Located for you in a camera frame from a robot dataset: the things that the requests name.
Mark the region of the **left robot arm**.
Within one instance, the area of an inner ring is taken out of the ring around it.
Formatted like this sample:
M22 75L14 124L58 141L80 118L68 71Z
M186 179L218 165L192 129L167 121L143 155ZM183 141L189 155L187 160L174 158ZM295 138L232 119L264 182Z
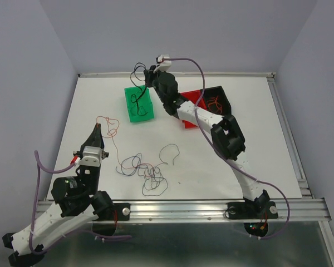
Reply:
M108 193L98 190L101 163L109 155L104 147L101 124L95 123L87 140L73 153L68 167L49 170L35 153L38 172L61 174L75 168L75 175L56 178L50 207L37 217L38 201L35 200L30 224L17 233L3 236L4 246L13 250L8 258L11 266L33 266L43 259L59 238L87 222L107 219L115 214L114 203Z

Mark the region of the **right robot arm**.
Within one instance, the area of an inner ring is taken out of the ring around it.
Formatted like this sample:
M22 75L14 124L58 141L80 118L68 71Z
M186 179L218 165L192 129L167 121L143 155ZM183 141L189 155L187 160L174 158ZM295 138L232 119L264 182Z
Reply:
M178 92L175 76L161 72L152 65L144 70L145 84L154 88L164 110L180 120L199 126L203 135L210 135L209 141L216 154L230 164L242 189L245 211L257 217L265 211L269 195L257 179L251 177L251 168L245 153L245 138L236 118L232 114L216 115L195 106Z

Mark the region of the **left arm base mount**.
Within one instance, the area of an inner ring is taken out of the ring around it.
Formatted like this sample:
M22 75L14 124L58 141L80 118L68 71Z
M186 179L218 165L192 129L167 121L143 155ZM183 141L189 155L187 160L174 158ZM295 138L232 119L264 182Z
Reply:
M96 221L129 221L131 205L128 202L114 203L114 207L108 211L104 211Z

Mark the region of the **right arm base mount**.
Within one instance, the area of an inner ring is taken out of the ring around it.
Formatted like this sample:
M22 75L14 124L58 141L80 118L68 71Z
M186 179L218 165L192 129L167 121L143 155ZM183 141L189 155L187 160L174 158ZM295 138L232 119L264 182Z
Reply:
M264 207L258 210L253 204L246 202L229 202L224 215L231 220L260 220L277 219L278 212L273 201L267 202Z

